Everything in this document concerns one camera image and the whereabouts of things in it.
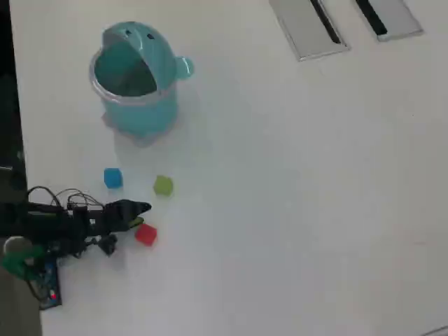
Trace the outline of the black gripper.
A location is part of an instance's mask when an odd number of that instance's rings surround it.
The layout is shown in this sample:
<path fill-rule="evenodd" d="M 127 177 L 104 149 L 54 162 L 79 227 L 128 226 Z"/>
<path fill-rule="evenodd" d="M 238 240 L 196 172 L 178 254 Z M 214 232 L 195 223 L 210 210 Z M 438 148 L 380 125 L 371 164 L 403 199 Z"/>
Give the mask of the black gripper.
<path fill-rule="evenodd" d="M 77 206 L 72 209 L 71 237 L 84 240 L 87 237 L 105 236 L 113 232 L 124 232 L 144 222 L 139 215 L 150 211 L 152 206 L 147 202 L 120 199 L 100 209 L 88 209 Z"/>

